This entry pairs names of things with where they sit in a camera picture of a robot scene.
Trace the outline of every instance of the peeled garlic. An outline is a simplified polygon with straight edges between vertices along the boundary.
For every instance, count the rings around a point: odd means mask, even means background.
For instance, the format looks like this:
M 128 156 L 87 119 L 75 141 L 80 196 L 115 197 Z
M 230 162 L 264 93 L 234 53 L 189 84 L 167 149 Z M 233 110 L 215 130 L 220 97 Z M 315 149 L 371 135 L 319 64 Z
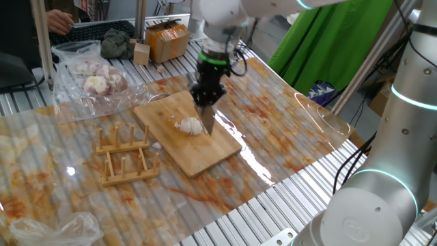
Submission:
M 176 122 L 175 127 L 191 136 L 197 136 L 202 133 L 201 122 L 196 118 L 185 118 L 180 122 L 180 124 Z

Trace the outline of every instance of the wooden cutting board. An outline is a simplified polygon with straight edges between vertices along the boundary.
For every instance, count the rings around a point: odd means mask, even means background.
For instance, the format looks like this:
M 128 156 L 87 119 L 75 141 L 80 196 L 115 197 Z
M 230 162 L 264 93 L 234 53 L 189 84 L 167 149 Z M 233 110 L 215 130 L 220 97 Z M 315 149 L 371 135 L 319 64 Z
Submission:
M 242 146 L 217 121 L 211 136 L 205 132 L 190 136 L 174 126 L 184 118 L 199 119 L 188 91 L 137 106 L 134 112 L 190 178 L 241 151 Z

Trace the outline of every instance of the clear plastic bag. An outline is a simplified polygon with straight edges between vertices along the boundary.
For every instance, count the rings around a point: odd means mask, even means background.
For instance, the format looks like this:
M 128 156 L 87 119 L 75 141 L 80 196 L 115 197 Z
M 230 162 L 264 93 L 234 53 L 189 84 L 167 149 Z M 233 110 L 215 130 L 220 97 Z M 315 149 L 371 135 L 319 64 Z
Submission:
M 89 212 L 63 218 L 57 230 L 33 219 L 16 220 L 9 230 L 19 245 L 24 246 L 87 246 L 103 237 L 97 219 Z
M 59 56 L 54 78 L 53 100 L 58 123 L 111 115 L 136 105 L 151 97 L 145 83 L 135 74 L 129 74 L 119 62 L 110 64 L 100 56 L 100 42 L 73 42 L 55 46 L 52 52 Z M 128 87 L 114 95 L 99 96 L 83 89 L 84 81 L 94 76 L 97 69 L 110 65 L 119 70 Z

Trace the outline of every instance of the keyboard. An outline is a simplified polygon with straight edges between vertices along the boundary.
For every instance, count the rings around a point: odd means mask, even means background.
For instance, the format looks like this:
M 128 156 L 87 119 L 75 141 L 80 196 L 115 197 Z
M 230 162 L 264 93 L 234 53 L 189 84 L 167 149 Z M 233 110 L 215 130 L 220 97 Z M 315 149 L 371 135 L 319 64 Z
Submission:
M 132 24 L 127 20 L 119 20 L 85 27 L 73 27 L 66 36 L 50 31 L 48 36 L 52 46 L 72 41 L 103 40 L 103 35 L 111 28 L 124 31 L 131 38 L 135 35 L 135 27 Z

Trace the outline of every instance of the garlic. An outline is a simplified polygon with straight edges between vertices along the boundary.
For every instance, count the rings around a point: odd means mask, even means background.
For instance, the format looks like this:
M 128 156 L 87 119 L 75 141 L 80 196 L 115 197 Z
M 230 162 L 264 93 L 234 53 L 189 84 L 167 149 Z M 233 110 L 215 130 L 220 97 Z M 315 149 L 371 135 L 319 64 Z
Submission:
M 175 127 L 191 136 L 200 135 L 203 129 L 201 122 L 196 118 L 185 118 L 180 122 L 180 124 L 176 122 Z
M 106 96 L 109 91 L 111 85 L 104 77 L 94 76 L 88 77 L 83 82 L 83 89 L 87 92 L 91 92 L 97 95 Z

